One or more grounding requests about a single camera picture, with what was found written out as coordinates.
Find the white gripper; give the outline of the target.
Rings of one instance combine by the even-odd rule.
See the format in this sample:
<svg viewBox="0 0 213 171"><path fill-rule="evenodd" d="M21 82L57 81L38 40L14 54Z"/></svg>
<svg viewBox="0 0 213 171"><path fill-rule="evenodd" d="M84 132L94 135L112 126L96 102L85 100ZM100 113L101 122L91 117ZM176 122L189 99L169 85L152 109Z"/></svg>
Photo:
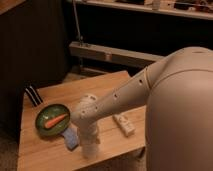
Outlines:
<svg viewBox="0 0 213 171"><path fill-rule="evenodd" d="M78 136L79 136L81 146L94 145L94 144L100 143L98 129L93 131L86 131L86 132L79 130Z"/></svg>

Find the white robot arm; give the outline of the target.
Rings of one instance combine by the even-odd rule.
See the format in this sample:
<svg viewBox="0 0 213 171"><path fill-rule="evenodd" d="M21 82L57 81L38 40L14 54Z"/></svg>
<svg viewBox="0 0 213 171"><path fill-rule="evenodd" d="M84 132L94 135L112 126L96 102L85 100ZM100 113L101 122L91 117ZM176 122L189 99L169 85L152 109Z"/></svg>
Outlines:
<svg viewBox="0 0 213 171"><path fill-rule="evenodd" d="M213 171L213 50L180 49L73 112L83 131L144 106L147 171Z"/></svg>

